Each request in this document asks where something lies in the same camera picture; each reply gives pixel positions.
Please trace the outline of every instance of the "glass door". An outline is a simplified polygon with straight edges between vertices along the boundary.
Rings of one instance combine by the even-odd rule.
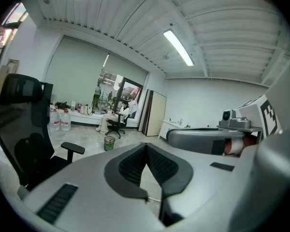
[[[101,71],[91,104],[95,111],[106,113],[107,110],[113,110],[122,80],[121,75]]]
[[[114,112],[118,113],[122,106],[123,101],[134,101],[136,100],[139,102],[140,94],[142,92],[143,86],[131,81],[127,78],[123,78],[120,89],[119,89],[119,96],[117,96],[117,101],[114,106]]]

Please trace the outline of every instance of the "white cabinet door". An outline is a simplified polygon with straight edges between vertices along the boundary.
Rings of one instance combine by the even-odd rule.
[[[162,124],[161,130],[160,130],[160,133],[159,133],[159,136],[160,137],[163,137],[164,139],[166,139],[166,134],[171,129],[177,129],[177,127],[176,126],[172,126],[172,125],[164,122]]]

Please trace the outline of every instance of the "mesh chair back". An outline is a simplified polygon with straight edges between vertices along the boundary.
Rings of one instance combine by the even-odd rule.
[[[53,153],[47,131],[47,101],[40,82],[7,75],[0,95],[0,146],[26,185]]]
[[[129,115],[124,119],[125,127],[127,126],[128,118],[133,117],[133,115],[134,115],[135,113],[136,113],[136,112],[134,112],[134,113],[132,113],[132,114],[129,114]]]

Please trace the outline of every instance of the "office chair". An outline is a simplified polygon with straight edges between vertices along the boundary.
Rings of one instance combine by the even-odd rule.
[[[47,131],[48,109],[37,79],[20,74],[6,76],[0,95],[0,146],[16,170],[22,190],[31,191],[68,166],[73,152],[85,152],[83,147],[65,142],[61,147],[68,150],[68,160],[52,157],[54,149]]]
[[[119,139],[121,138],[121,135],[120,135],[120,131],[122,131],[124,134],[126,134],[126,132],[124,130],[122,130],[122,128],[125,128],[127,126],[127,122],[128,122],[128,118],[133,116],[133,114],[135,114],[136,112],[132,113],[132,114],[129,114],[125,119],[124,119],[124,122],[121,123],[120,122],[120,116],[121,114],[118,114],[118,122],[115,122],[115,121],[111,121],[109,120],[108,123],[110,123],[111,125],[113,125],[111,127],[111,130],[108,131],[105,135],[107,136],[107,134],[109,134],[110,132],[113,132],[115,131],[117,134],[118,134],[118,137]]]

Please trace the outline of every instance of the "cabinet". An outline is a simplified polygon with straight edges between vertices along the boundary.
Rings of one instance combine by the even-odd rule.
[[[164,120],[163,123],[162,123],[162,127],[161,127],[161,130],[160,130],[158,138],[163,137],[164,139],[166,139],[166,134],[168,133],[169,130],[171,130],[171,129],[181,129],[181,128],[184,128],[184,127],[180,126],[178,124],[171,123],[171,122],[169,122],[167,120]]]

